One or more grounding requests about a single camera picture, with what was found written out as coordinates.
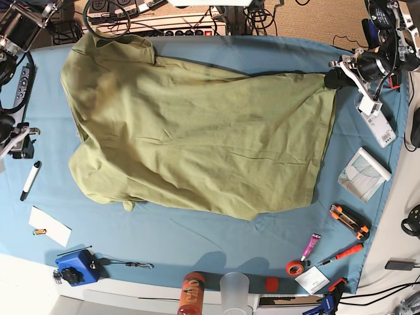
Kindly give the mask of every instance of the orange bottle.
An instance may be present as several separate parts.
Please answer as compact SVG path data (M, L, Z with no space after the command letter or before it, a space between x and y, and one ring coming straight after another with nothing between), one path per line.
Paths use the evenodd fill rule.
M190 272L184 277L178 315L201 315L204 298L204 277L199 272Z

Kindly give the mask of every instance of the clear plastic cup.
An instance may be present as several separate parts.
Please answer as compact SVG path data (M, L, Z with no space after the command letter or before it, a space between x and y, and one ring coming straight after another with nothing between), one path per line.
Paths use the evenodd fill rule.
M245 274L231 272L220 279L224 315L246 315L249 279Z

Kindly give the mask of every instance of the white card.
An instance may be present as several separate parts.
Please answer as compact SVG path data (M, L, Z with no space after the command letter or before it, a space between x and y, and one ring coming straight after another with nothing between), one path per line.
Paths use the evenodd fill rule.
M315 294L329 283L328 278L316 267L312 267L295 280L311 295Z
M47 230L46 236L64 247L67 246L70 233L72 233L72 230L70 230L67 226L58 222L56 219L50 217L44 211L41 211L36 207L32 207L29 224L37 230Z

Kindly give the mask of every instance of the blue tablecloth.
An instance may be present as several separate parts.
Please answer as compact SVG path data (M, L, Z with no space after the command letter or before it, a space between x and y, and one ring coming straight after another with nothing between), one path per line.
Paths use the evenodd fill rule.
M328 45L283 37L162 37L151 38L161 56L236 70L246 74L265 72L327 72L328 62L346 53ZM122 204L99 205L86 198L75 184L68 160L79 146L75 124L60 83L60 71L70 47L33 52L37 76L27 112L32 127L42 134L35 143L35 158L43 166L25 202L22 187L34 161L5 160L0 175L0 252L54 265L58 253L83 245L92 252L123 261L153 263L155 268L106 267L109 277L144 284L180 287L192 270L208 273L217 289L217 276L237 271L256 276L281 277L279 293L305 293L285 273L286 264L301 257L312 233L322 235L310 255L316 263L354 244L355 237L329 215L329 206L349 206L372 222L370 239L362 252L320 270L331 280L348 278L347 291L356 291L363 263L389 194L386 182L364 204L341 187L339 173L363 146L392 174L395 173L408 111L408 84L404 78L397 93L386 85L381 94L383 111L398 138L382 149L354 107L355 88L337 91L337 117L309 207L283 213L262 214L253 221L223 215L168 209L138 203L133 212ZM4 107L12 104L14 81L3 88ZM28 224L32 205L72 229L66 249L43 236L33 236ZM264 279L250 276L250 292L264 293Z

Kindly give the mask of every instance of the orange box cutter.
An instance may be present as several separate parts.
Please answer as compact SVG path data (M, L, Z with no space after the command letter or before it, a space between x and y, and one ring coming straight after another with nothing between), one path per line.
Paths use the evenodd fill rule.
M334 219L347 226L358 240L365 241L369 238L369 227L363 219L356 219L349 211L344 211L339 205L332 205L329 210Z

